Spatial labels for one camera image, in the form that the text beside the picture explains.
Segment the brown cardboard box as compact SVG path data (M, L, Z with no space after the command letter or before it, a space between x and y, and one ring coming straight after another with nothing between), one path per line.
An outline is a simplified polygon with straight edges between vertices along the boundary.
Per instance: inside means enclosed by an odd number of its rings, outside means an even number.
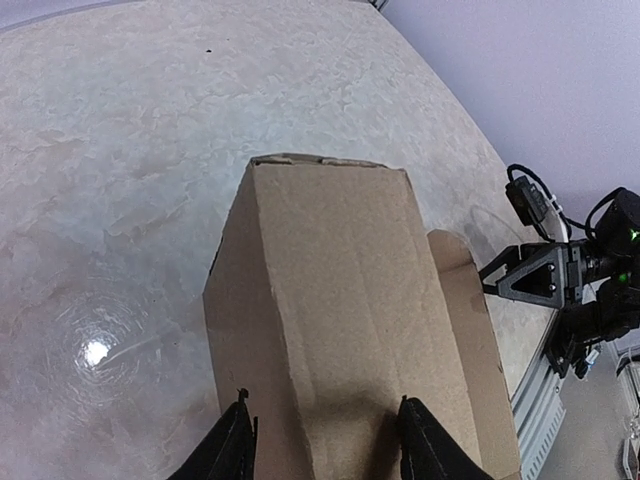
M258 479L401 479L420 399L492 479L521 460L465 242L423 225L407 173L297 154L249 161L203 303L222 407L249 391Z

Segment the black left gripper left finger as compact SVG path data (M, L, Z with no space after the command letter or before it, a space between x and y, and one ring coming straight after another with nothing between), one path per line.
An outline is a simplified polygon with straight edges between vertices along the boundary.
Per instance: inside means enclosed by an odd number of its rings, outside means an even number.
M168 480L252 480L258 442L258 417L247 406L249 391L238 390L215 425Z

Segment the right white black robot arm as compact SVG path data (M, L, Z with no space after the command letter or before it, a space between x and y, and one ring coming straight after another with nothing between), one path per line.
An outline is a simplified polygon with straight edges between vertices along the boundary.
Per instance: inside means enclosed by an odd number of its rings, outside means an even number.
M564 378L582 378L592 348L639 327L639 196L618 188L585 237L512 245L479 271L486 294L557 311L544 354Z

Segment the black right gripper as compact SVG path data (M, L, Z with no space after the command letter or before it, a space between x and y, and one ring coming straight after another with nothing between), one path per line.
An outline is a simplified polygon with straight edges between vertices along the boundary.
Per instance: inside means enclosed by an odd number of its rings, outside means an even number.
M563 308L581 304L583 288L611 277L618 258L588 239L511 245L479 270L486 294Z

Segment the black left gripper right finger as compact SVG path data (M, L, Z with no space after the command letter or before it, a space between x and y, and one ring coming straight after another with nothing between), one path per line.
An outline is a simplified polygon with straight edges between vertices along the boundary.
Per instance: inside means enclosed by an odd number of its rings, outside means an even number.
M397 431L402 480L491 480L456 443L425 404L403 396Z

